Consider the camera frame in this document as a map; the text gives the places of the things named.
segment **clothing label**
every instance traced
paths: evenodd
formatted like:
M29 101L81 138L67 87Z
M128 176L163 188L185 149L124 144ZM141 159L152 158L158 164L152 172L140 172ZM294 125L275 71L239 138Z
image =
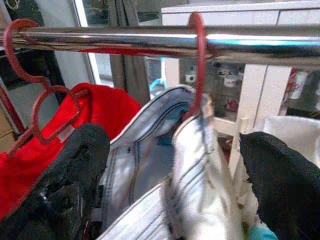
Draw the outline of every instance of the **clothing label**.
M67 126L66 129L63 130L58 135L60 143L63 143L73 133L74 130L75 130L75 128L72 125Z

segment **shelf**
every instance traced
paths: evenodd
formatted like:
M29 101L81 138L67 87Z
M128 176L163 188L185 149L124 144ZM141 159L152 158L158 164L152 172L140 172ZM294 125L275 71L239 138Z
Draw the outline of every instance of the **shelf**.
M237 132L237 124L227 118L214 118L214 128L218 133L234 136Z

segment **white wall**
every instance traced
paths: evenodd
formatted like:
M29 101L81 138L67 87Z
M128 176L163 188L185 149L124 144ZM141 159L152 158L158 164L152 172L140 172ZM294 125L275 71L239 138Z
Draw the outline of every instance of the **white wall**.
M36 0L45 27L78 27L73 0ZM91 69L86 62L86 53L55 51L55 56L64 80L69 89L79 83L93 81Z

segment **red object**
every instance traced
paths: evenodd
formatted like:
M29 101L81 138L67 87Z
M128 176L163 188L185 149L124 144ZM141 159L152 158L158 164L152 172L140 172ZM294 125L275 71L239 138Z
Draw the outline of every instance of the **red object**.
M26 130L25 126L23 125L14 105L11 103L10 98L8 97L6 91L2 88L2 86L0 86L0 99L18 131L20 133L23 133Z
M80 115L80 105L77 99L77 96L68 88L64 86L49 86L46 78L44 76L33 76L25 72L22 68L21 64L19 63L14 48L12 46L13 35L18 32L22 28L35 28L39 27L39 25L29 19L17 19L11 22L8 27L5 29L3 34L3 46L5 50L5 54L13 68L13 70L17 73L17 75L30 83L41 83L44 91L40 94L40 96L36 99L33 109L32 109L32 121L31 126L27 131L25 131L19 139L14 143L13 147L8 151L9 158L12 158L14 153L20 148L26 140L35 135L38 137L38 140L42 144L48 144L54 138L56 138L63 130L65 130L71 123L73 123ZM76 107L76 112L73 115L70 115L69 118L65 122L61 122L60 126L56 128L54 132L52 132L49 136L44 137L41 134L41 130L38 124L38 113L41 107L41 104L45 100L47 96L52 93L61 92L66 93L73 99L73 102Z
M204 80L205 73L207 71L206 65L206 54L207 54L207 37L204 27L204 21L201 17L201 14L194 11L189 18L188 25L194 27L197 34L197 43L198 48L198 58L197 58L197 68L196 68L196 84L195 84L195 101L194 105L190 106L189 112L187 112L183 119L194 115L199 112L201 109L201 100L202 94L204 92Z
M84 90L89 94L78 97L81 112L72 123L74 128L84 123L99 124L112 140L140 110L139 104L121 89L81 83L72 92L77 94ZM48 138L77 111L74 100L68 95L41 135ZM6 153L0 154L0 220L19 207L65 142L55 137L43 145L38 137L33 137L12 158Z

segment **white shelf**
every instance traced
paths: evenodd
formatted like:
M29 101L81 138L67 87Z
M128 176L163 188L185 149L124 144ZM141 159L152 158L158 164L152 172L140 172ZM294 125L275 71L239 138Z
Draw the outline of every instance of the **white shelf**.
M317 9L320 0L221 0L203 3L191 3L161 9L163 14L227 11L261 11L287 9Z

